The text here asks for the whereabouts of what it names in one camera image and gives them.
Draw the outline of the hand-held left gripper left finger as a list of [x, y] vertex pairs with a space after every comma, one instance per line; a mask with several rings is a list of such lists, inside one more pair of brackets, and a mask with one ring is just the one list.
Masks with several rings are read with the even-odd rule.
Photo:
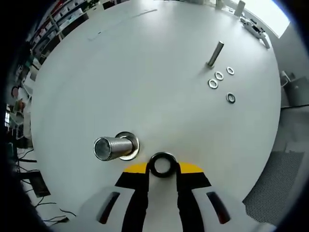
[[149, 165], [124, 169], [113, 186], [82, 204], [77, 217], [55, 225], [57, 232], [141, 232], [148, 207]]

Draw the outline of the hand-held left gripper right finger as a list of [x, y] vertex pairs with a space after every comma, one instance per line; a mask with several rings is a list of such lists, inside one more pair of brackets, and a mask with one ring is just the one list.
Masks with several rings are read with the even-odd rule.
[[176, 168], [177, 207], [185, 232], [273, 232], [276, 226], [258, 222], [245, 205], [214, 187], [204, 171], [190, 163]]

